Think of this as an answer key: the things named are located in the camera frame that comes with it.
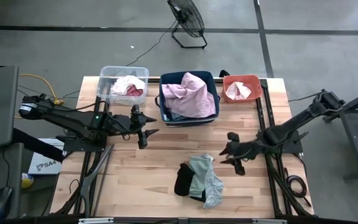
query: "wooden table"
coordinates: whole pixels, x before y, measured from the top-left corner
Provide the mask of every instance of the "wooden table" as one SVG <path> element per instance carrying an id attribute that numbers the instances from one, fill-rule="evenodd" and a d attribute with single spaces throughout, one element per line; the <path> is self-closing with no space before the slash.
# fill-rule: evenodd
<path id="1" fill-rule="evenodd" d="M 77 108 L 94 103 L 98 80 L 99 77 L 84 77 Z M 284 81 L 281 78 L 268 78 L 267 82 L 275 122 L 282 124 L 291 118 Z M 216 85 L 218 93 L 222 95 L 221 84 Z M 109 138 L 108 142 L 114 143 L 115 146 L 109 160 L 96 216 L 273 218 L 264 156 L 259 155 L 254 161 L 243 162 L 246 168 L 245 176 L 236 175 L 233 166 L 219 163 L 225 159 L 218 154 L 225 148 L 227 132 L 238 133 L 241 141 L 255 138 L 260 128 L 256 102 L 235 104 L 221 100 L 219 117 L 211 124 L 169 128 L 162 122 L 160 110 L 154 103 L 157 95 L 158 83 L 149 83 L 146 105 L 141 107 L 141 111 L 158 121 L 146 124 L 145 129 L 159 128 L 160 131 L 149 137 L 146 149 L 138 149 L 137 136 L 132 136 L 129 141 L 124 141 L 121 136 Z M 130 110 L 131 107 L 128 106 L 111 106 L 113 114 L 129 115 Z M 202 208 L 202 202 L 177 196 L 173 191 L 180 164 L 190 156 L 203 153 L 214 157 L 214 171 L 224 184 L 222 204 L 209 210 Z M 69 185 L 73 179 L 80 178 L 83 158 L 83 152 L 76 152 L 63 161 L 51 212 L 61 208 L 70 197 Z M 284 154 L 283 165 L 290 175 L 298 175 L 306 182 L 305 171 L 298 158 Z M 94 202 L 100 180 L 101 175 L 98 177 Z M 285 212 L 282 192 L 279 187 L 277 189 L 280 208 Z M 299 199 L 299 202 L 307 211 L 313 213 L 313 209 L 302 199 Z"/>

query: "clear plastic bin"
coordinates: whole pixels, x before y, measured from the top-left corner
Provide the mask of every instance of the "clear plastic bin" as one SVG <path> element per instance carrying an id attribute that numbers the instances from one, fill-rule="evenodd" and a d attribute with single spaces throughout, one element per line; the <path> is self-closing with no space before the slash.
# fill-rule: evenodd
<path id="1" fill-rule="evenodd" d="M 110 94 L 111 87 L 118 78 L 133 75 L 145 83 L 145 88 L 141 96 L 120 96 Z M 100 79 L 98 85 L 98 97 L 105 99 L 110 104 L 118 103 L 121 105 L 141 105 L 145 101 L 147 95 L 147 83 L 149 82 L 149 71 L 147 68 L 139 67 L 120 67 L 106 66 L 100 71 Z"/>

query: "white cloth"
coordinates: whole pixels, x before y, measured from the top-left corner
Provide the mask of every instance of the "white cloth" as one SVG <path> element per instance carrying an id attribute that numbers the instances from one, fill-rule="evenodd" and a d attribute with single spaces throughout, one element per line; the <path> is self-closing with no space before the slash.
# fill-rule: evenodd
<path id="1" fill-rule="evenodd" d="M 127 90 L 134 85 L 137 90 L 144 90 L 145 83 L 133 75 L 127 75 L 122 78 L 118 78 L 115 84 L 111 87 L 110 94 L 126 96 Z"/>
<path id="2" fill-rule="evenodd" d="M 226 96 L 232 100 L 245 100 L 251 94 L 251 90 L 242 82 L 234 82 L 226 90 Z"/>

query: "floor fan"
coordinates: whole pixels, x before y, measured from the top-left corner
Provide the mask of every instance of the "floor fan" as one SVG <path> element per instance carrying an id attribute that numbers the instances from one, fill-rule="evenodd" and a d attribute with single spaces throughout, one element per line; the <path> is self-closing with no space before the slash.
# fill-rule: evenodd
<path id="1" fill-rule="evenodd" d="M 197 7 L 191 0 L 168 0 L 173 15 L 177 19 L 177 24 L 172 31 L 172 38 L 184 49 L 204 49 L 207 46 L 207 42 L 204 37 L 204 22 L 203 18 L 198 12 Z M 205 44 L 202 46 L 187 47 L 180 43 L 175 37 L 175 32 L 178 30 L 178 26 L 181 25 L 188 35 L 194 38 L 202 37 Z"/>

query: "fan stand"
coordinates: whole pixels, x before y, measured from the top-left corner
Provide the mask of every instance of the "fan stand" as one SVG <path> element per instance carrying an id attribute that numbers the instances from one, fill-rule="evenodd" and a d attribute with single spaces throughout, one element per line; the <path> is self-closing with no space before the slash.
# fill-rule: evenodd
<path id="1" fill-rule="evenodd" d="M 208 45 L 208 43 L 207 43 L 206 40 L 205 40 L 204 35 L 202 34 L 201 37 L 203 38 L 203 40 L 204 40 L 204 42 L 205 42 L 205 45 L 203 45 L 203 46 L 192 46 L 192 47 L 186 47 L 186 46 L 184 46 L 183 44 L 181 44 L 181 43 L 179 42 L 179 40 L 178 40 L 178 39 L 175 37 L 175 35 L 173 34 L 173 33 L 175 33 L 175 32 L 177 31 L 178 26 L 179 26 L 179 22 L 177 22 L 177 25 L 175 26 L 175 28 L 173 28 L 172 38 L 174 38 L 175 41 L 178 42 L 178 44 L 180 45 L 181 48 L 184 48 L 184 49 L 204 49 L 204 48 Z"/>

